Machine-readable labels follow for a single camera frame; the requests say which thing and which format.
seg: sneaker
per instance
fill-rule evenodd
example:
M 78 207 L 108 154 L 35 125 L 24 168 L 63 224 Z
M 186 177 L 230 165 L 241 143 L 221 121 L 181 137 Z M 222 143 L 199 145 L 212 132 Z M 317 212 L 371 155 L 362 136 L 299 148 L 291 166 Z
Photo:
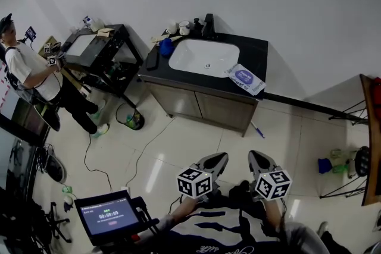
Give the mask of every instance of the sneaker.
M 328 222 L 324 221 L 320 224 L 317 234 L 321 238 L 326 231 L 328 231 Z
M 99 119 L 99 116 L 101 115 L 101 112 L 102 112 L 103 108 L 105 108 L 105 106 L 106 106 L 106 100 L 103 99 L 103 100 L 101 100 L 100 103 L 98 104 L 98 111 L 97 111 L 96 113 L 90 115 L 90 118 L 91 118 L 92 120 L 97 120 L 97 119 Z
M 92 134 L 92 137 L 100 137 L 110 129 L 110 124 L 103 124 L 98 126 L 96 133 Z

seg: timer display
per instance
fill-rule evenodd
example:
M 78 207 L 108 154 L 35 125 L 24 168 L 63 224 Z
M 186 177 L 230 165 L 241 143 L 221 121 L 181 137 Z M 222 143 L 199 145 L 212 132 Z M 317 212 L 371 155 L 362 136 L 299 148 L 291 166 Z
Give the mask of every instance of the timer display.
M 110 212 L 110 213 L 106 213 L 106 214 L 101 214 L 101 215 L 99 215 L 99 219 L 104 219 L 104 218 L 116 216 L 118 214 L 119 214 L 118 211 L 114 211 L 114 212 Z
M 136 224 L 139 220 L 126 198 L 81 207 L 91 235 L 107 233 Z

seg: fiducial marker cube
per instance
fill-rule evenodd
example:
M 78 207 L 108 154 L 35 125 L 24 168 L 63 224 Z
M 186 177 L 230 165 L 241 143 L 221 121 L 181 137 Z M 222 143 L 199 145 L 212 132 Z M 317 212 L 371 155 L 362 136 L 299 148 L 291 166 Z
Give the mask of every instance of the fiducial marker cube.
M 196 199 L 213 190 L 212 175 L 195 168 L 185 168 L 177 175 L 177 187 L 181 194 Z
M 267 201 L 287 195 L 292 179 L 285 170 L 260 174 L 255 190 Z

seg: leg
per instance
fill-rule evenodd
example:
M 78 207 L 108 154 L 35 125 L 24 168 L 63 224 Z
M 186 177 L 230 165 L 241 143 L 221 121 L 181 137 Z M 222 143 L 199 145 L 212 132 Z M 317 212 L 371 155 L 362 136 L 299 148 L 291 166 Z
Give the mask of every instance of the leg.
M 321 240 L 327 247 L 330 254 L 351 254 L 351 252 L 348 251 L 347 248 L 335 242 L 332 238 L 332 235 L 328 231 L 325 231 L 323 233 Z
M 73 118 L 88 133 L 96 133 L 97 127 L 86 114 L 94 114 L 98 111 L 98 106 L 86 100 L 79 91 L 64 77 L 64 84 L 60 91 L 60 107 L 64 107 Z

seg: cabinet door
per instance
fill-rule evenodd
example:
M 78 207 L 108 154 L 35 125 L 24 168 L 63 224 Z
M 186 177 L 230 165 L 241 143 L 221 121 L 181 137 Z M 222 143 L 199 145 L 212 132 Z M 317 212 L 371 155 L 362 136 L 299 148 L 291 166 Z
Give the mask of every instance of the cabinet door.
M 244 130 L 255 105 L 195 92 L 203 119 Z
M 146 83 L 146 85 L 166 113 L 201 118 L 195 92 L 153 83 Z

